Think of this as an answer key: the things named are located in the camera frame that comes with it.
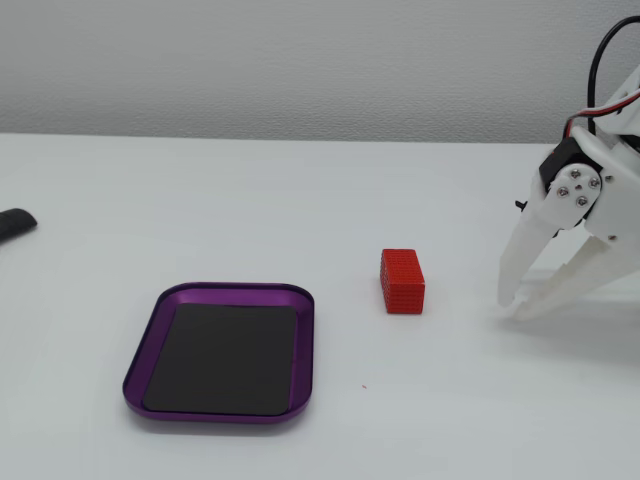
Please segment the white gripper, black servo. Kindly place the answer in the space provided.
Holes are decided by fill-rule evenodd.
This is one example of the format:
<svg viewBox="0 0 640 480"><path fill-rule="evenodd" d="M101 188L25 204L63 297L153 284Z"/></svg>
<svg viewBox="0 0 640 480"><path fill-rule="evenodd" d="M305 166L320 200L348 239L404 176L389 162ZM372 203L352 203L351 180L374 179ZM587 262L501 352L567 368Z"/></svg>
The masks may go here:
<svg viewBox="0 0 640 480"><path fill-rule="evenodd" d="M593 236L519 305L516 319L544 316L639 270L639 154L622 141L609 147L575 127L533 176L499 262L501 306L511 305L522 278L554 236L580 222Z"/></svg>

